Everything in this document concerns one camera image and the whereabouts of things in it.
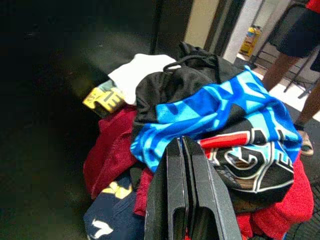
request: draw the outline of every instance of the white cloth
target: white cloth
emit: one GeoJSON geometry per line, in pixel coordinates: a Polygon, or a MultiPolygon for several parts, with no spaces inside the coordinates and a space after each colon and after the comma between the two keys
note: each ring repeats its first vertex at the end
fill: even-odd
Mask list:
{"type": "Polygon", "coordinates": [[[163,68],[174,63],[168,55],[146,55],[138,53],[133,60],[124,64],[108,74],[118,89],[122,91],[124,101],[130,105],[136,105],[136,87],[145,76],[162,72],[163,68]]]}

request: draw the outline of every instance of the black shorts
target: black shorts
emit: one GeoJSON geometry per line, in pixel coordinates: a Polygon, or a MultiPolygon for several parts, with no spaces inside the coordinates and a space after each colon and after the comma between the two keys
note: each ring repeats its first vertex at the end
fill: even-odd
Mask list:
{"type": "MultiPolygon", "coordinates": [[[[319,44],[320,14],[306,8],[276,49],[291,57],[304,58],[319,44]]],[[[311,70],[320,72],[320,53],[311,70]]]]}

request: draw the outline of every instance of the maroon fabric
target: maroon fabric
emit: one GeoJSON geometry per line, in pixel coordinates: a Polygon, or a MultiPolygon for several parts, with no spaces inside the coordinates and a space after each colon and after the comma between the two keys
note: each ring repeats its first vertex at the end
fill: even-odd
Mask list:
{"type": "Polygon", "coordinates": [[[143,217],[146,215],[148,189],[153,177],[153,173],[147,167],[141,174],[140,185],[136,192],[135,205],[133,209],[133,212],[137,215],[143,217]]]}
{"type": "Polygon", "coordinates": [[[252,237],[253,233],[265,233],[270,238],[281,240],[291,225],[312,217],[314,199],[300,156],[293,167],[294,182],[281,202],[236,216],[242,235],[252,237]]]}
{"type": "Polygon", "coordinates": [[[86,188],[92,199],[137,161],[130,152],[136,114],[136,108],[127,105],[99,121],[100,135],[83,165],[86,188]]]}

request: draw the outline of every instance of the sandal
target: sandal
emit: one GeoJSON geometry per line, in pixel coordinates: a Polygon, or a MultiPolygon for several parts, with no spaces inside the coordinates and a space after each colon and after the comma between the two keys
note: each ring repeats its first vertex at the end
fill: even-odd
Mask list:
{"type": "Polygon", "coordinates": [[[312,147],[308,134],[301,130],[298,130],[298,132],[302,137],[301,154],[305,156],[312,156],[314,154],[314,148],[312,147]]]}

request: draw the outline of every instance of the pile of clothes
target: pile of clothes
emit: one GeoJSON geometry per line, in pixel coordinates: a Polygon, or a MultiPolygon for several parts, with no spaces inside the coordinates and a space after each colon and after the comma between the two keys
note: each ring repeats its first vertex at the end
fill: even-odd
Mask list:
{"type": "MultiPolygon", "coordinates": [[[[137,54],[108,75],[104,93],[118,100],[107,103],[83,166],[94,199],[84,215],[88,239],[143,239],[153,174],[181,136],[201,145],[228,187],[243,238],[282,239],[314,206],[287,109],[249,68],[186,43],[180,50],[178,61],[137,54]]],[[[92,108],[110,101],[90,99],[92,108]]]]}

